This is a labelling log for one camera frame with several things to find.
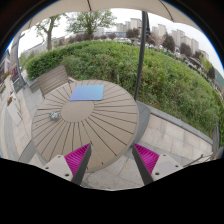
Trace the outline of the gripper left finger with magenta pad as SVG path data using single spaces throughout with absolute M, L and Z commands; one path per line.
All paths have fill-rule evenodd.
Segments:
M 88 143 L 66 156 L 56 155 L 43 170 L 80 186 L 91 156 L 91 144 Z

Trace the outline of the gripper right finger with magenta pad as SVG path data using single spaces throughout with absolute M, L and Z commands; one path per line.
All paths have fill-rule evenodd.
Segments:
M 132 154 L 145 185 L 159 180 L 183 168 L 168 154 L 157 154 L 150 149 L 134 143 Z

